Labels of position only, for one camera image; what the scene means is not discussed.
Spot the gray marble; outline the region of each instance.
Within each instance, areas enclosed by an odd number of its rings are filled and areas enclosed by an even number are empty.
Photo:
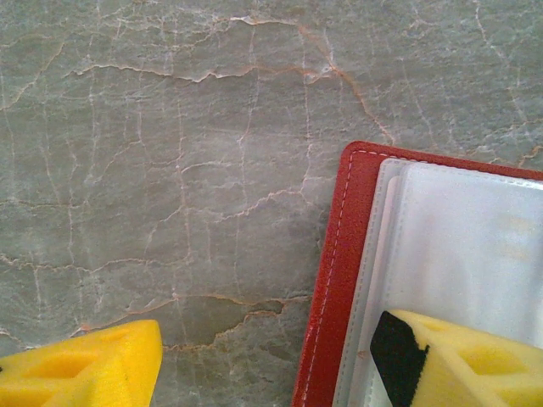
[[[339,154],[543,170],[538,0],[7,0],[0,354],[156,318],[153,406],[287,406]]]

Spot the red folder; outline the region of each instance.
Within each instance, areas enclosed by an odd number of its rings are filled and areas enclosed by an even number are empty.
[[[543,172],[353,142],[339,164],[292,407],[331,406],[379,166],[408,159],[543,181]]]

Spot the black foam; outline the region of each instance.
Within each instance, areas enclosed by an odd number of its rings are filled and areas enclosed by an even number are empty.
[[[420,349],[411,327],[384,311],[373,334],[370,351],[392,405],[409,407],[429,346]]]

